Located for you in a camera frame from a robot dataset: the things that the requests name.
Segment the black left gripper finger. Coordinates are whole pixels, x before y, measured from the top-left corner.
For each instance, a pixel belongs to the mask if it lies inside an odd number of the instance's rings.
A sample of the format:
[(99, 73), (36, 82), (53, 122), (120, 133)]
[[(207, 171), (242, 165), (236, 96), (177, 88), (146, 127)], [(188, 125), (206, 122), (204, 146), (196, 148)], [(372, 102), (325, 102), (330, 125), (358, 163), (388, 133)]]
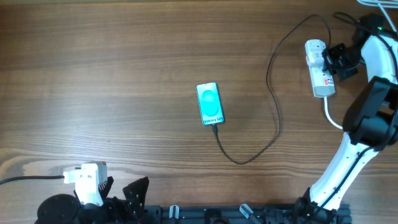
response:
[(149, 178), (143, 177), (123, 188), (127, 211), (134, 218), (141, 218), (144, 214), (148, 186)]
[(105, 183), (99, 184), (98, 189), (99, 189), (99, 194), (102, 199), (105, 199), (108, 196), (113, 182), (114, 182), (113, 177), (109, 176)]

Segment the white power strip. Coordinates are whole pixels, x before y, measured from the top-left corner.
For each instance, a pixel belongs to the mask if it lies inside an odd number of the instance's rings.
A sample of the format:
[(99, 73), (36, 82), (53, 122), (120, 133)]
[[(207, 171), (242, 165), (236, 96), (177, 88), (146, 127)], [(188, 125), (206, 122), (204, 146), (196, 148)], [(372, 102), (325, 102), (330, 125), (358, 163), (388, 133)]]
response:
[[(326, 45), (319, 39), (311, 39), (305, 43), (305, 53), (311, 50), (324, 50)], [(332, 75), (322, 70), (323, 67), (308, 67), (315, 98), (324, 98), (335, 93), (335, 84)]]

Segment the turquoise screen smartphone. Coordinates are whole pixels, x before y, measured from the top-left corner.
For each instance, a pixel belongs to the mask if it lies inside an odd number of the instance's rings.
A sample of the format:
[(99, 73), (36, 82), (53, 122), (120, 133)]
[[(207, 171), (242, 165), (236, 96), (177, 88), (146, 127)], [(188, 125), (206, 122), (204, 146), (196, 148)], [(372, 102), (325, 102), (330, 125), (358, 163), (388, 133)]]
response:
[(199, 84), (196, 91), (203, 125), (223, 123), (224, 114), (216, 82)]

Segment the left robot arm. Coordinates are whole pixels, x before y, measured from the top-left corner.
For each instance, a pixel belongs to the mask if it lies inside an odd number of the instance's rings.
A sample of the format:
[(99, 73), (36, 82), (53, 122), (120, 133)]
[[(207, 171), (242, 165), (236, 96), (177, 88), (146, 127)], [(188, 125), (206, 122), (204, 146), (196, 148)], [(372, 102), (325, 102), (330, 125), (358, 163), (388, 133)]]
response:
[(140, 223), (145, 213), (149, 178), (138, 179), (124, 187), (124, 200), (108, 197), (113, 182), (114, 179), (108, 177), (107, 183), (99, 187), (102, 206), (92, 203), (82, 205), (76, 195), (49, 197), (40, 204), (35, 224)]

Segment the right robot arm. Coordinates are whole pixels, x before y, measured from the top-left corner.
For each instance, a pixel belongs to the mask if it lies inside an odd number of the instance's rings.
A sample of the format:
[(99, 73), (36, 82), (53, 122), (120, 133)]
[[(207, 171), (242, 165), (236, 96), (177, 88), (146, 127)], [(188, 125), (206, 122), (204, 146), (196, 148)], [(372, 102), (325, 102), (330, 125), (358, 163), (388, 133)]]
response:
[(384, 18), (368, 14), (355, 21), (343, 12), (336, 19), (355, 26), (353, 49), (338, 65), (336, 55), (324, 53), (330, 71), (366, 66), (368, 84), (343, 119), (343, 139), (323, 175), (300, 197), (293, 223), (342, 223), (341, 200), (363, 167), (385, 147), (397, 142), (397, 32), (385, 29)]

